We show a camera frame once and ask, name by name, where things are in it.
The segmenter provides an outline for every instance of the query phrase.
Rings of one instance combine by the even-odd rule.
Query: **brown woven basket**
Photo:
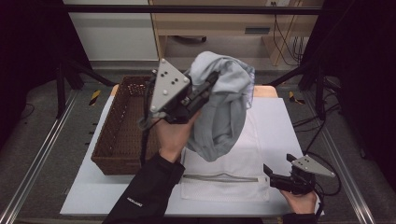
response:
[[[140,169],[142,131],[137,121],[143,116],[145,82],[149,78],[124,77],[119,85],[91,157],[105,175],[134,175]],[[157,136],[151,131],[146,159],[159,148]]]

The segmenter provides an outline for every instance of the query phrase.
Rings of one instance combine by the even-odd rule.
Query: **gray garment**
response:
[[[227,154],[238,140],[247,113],[244,94],[251,83],[249,74],[254,74],[253,67],[209,51],[199,54],[188,72],[193,86],[198,86],[214,71],[219,72],[219,79],[187,143],[188,149],[196,151],[206,161],[215,161]]]

